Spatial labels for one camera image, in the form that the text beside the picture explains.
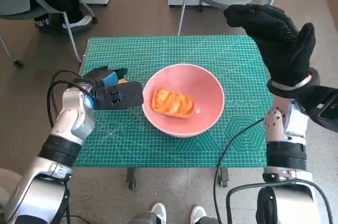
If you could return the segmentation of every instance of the pink bowl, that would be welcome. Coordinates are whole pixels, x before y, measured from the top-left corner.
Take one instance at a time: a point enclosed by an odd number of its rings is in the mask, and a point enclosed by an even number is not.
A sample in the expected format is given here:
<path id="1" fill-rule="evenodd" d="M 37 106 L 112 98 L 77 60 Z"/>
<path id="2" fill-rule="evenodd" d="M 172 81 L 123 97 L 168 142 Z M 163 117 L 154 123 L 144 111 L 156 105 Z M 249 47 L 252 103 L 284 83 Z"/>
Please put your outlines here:
<path id="1" fill-rule="evenodd" d="M 151 108 L 156 88 L 189 95 L 195 109 L 189 118 L 174 118 Z M 143 112 L 157 129 L 175 137 L 192 137 L 208 130 L 222 115 L 224 92 L 216 77 L 193 64 L 174 64 L 155 73 L 143 90 Z"/>

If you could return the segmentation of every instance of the shoe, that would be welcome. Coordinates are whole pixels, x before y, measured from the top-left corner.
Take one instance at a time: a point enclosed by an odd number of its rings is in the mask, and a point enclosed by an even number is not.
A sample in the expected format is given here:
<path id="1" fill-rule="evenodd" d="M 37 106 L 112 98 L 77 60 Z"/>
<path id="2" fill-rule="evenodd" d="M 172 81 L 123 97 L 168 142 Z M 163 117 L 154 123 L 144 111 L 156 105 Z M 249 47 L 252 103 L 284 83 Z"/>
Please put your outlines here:
<path id="1" fill-rule="evenodd" d="M 41 32 L 49 32 L 51 30 L 51 22 L 49 18 L 41 21 L 36 21 L 35 27 L 37 27 Z"/>
<path id="2" fill-rule="evenodd" d="M 73 33 L 90 29 L 92 25 L 93 25 L 93 18 L 91 17 L 91 15 L 86 15 L 80 21 L 69 24 L 70 29 Z M 63 33 L 68 32 L 67 25 L 65 23 L 62 23 L 62 32 Z"/>
<path id="3" fill-rule="evenodd" d="M 161 220 L 162 224 L 166 224 L 167 222 L 167 212 L 165 211 L 165 207 L 161 203 L 156 203 L 152 207 L 151 212 L 157 215 L 157 217 Z"/>
<path id="4" fill-rule="evenodd" d="M 205 216 L 206 216 L 205 209 L 201 206 L 195 206 L 191 211 L 190 224 L 195 224 Z"/>

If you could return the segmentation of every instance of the table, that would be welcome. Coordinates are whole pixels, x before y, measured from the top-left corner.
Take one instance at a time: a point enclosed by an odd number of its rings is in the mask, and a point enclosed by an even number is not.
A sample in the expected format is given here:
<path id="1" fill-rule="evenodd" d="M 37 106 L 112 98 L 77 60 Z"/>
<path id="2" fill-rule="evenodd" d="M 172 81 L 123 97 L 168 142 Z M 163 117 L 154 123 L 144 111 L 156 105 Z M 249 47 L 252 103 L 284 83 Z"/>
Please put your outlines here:
<path id="1" fill-rule="evenodd" d="M 244 35 L 91 38 L 81 74 L 104 65 L 126 67 L 125 78 L 144 86 L 156 71 L 175 63 L 196 64 L 218 78 L 226 95 L 219 121 L 197 137 L 181 139 L 153 127 L 141 107 L 96 111 L 77 167 L 216 167 L 229 140 L 271 106 L 267 71 L 256 44 Z M 265 154 L 261 124 L 233 142 L 222 166 L 262 167 Z M 133 170 L 128 174 L 134 176 Z"/>

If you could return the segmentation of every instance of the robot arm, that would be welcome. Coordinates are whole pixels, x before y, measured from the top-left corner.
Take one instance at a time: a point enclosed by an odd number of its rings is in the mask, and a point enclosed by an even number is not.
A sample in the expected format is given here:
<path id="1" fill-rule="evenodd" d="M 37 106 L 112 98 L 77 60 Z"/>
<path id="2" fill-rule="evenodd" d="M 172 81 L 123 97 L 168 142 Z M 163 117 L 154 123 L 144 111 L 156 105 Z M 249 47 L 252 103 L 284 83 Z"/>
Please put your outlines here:
<path id="1" fill-rule="evenodd" d="M 5 207 L 5 223 L 60 223 L 69 199 L 65 183 L 94 128 L 93 111 L 126 109 L 143 103 L 140 83 L 117 85 L 125 73 L 126 69 L 102 67 L 74 80 L 95 99 L 78 88 L 66 89 L 56 124 Z"/>
<path id="2" fill-rule="evenodd" d="M 309 69 L 305 81 L 293 89 L 272 80 L 268 82 L 268 89 L 277 96 L 265 116 L 265 182 L 313 181 L 312 173 L 306 167 L 308 118 L 338 132 L 338 90 L 320 86 L 318 73 L 313 68 Z M 320 223 L 314 188 L 299 183 L 261 189 L 256 219 L 257 223 Z"/>
<path id="3" fill-rule="evenodd" d="M 231 27 L 244 28 L 256 42 L 271 76 L 267 87 L 275 100 L 264 120 L 263 179 L 312 182 L 306 167 L 308 118 L 338 132 L 338 90 L 320 86 L 318 72 L 309 67 L 316 43 L 312 23 L 298 31 L 283 10 L 268 5 L 232 5 L 224 15 Z M 257 223 L 319 223 L 314 189 L 304 182 L 261 189 Z"/>

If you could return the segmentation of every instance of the bread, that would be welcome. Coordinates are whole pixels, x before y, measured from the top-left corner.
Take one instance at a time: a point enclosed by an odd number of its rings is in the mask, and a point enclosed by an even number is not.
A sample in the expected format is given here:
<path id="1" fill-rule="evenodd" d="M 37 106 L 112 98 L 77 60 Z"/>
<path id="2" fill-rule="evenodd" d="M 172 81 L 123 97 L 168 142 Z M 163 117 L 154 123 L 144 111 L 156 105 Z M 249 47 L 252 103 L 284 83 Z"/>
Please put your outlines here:
<path id="1" fill-rule="evenodd" d="M 188 118 L 194 111 L 194 101 L 188 95 L 156 89 L 152 100 L 154 112 L 171 117 Z"/>

